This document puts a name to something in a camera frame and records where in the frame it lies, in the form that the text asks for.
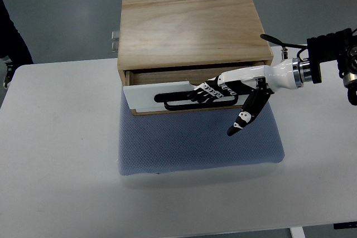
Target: wooden drawer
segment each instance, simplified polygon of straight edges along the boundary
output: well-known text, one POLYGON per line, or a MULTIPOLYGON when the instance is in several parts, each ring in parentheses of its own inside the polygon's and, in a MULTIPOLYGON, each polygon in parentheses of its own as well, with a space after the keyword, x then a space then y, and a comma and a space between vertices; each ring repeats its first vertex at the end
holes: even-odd
POLYGON ((129 107, 136 114, 165 111, 152 94, 269 65, 273 56, 261 33, 252 0, 123 0, 118 71, 129 107))

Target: robotic hand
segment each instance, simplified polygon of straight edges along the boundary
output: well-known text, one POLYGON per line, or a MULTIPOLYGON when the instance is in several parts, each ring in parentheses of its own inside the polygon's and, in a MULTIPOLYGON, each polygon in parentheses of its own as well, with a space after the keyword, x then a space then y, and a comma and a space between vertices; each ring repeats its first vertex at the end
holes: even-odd
POLYGON ((208 104, 223 97, 249 94, 235 123, 227 131, 227 135, 232 136, 255 120, 270 95, 278 89, 298 89, 308 81, 320 83, 320 63, 337 60, 339 75, 348 89, 348 99, 357 105, 357 36, 353 36, 356 30, 352 32, 348 28, 309 38, 307 46, 286 44, 272 36, 261 35, 261 38, 283 47, 283 62, 274 67, 263 65, 224 72, 195 87, 187 98, 208 104), (287 59, 286 47, 300 48, 297 58, 287 59), (308 49, 309 58, 302 61, 300 53, 305 49, 308 49))

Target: wooden box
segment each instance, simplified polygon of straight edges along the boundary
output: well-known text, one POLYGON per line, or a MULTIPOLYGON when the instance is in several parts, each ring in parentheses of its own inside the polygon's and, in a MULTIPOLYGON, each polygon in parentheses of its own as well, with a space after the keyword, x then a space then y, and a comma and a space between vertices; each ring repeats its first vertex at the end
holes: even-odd
POLYGON ((118 71, 129 107, 134 114, 165 112, 156 94, 270 65, 261 33, 252 0, 123 0, 118 71))

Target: wood grain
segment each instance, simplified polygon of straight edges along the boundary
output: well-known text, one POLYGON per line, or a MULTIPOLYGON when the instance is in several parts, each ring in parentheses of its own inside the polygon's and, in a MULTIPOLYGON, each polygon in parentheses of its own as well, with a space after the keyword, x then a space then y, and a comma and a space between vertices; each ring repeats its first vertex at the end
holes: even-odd
POLYGON ((252 0, 123 0, 118 70, 269 61, 252 0))

